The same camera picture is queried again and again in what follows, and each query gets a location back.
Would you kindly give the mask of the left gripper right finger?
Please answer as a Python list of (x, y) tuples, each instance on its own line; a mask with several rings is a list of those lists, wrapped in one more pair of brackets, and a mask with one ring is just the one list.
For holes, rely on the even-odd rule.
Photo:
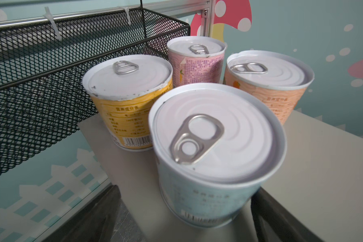
[(321, 241), (263, 188), (252, 196), (251, 212), (259, 242), (271, 242), (273, 236), (282, 242)]

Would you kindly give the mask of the orange label can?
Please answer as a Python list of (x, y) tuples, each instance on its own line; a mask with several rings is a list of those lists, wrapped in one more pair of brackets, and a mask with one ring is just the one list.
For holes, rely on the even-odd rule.
[(245, 50), (226, 61), (224, 83), (262, 101), (284, 124), (314, 81), (304, 62), (277, 52)]

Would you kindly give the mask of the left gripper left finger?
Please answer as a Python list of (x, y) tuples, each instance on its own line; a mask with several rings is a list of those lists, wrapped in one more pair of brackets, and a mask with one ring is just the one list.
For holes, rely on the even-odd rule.
[(118, 186), (109, 186), (44, 241), (109, 242), (120, 205), (121, 193)]

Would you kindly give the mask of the white lid can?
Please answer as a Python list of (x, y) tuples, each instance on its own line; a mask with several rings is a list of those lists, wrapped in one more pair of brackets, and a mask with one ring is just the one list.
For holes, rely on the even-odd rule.
[(150, 110), (149, 128), (163, 199), (196, 227), (234, 220), (287, 152), (275, 114), (222, 84), (188, 84), (165, 93)]

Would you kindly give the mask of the yellow label can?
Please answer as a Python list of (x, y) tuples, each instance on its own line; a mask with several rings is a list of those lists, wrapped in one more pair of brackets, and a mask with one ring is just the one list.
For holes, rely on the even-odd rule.
[(146, 54), (125, 55), (89, 69), (82, 85), (95, 104), (113, 142), (128, 151), (152, 148), (149, 112), (172, 90), (169, 61)]

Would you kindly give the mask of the pink label can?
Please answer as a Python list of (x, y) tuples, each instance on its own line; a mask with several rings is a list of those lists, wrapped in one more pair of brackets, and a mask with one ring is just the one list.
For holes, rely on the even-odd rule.
[(227, 44), (204, 36), (183, 36), (167, 43), (173, 86), (219, 83)]

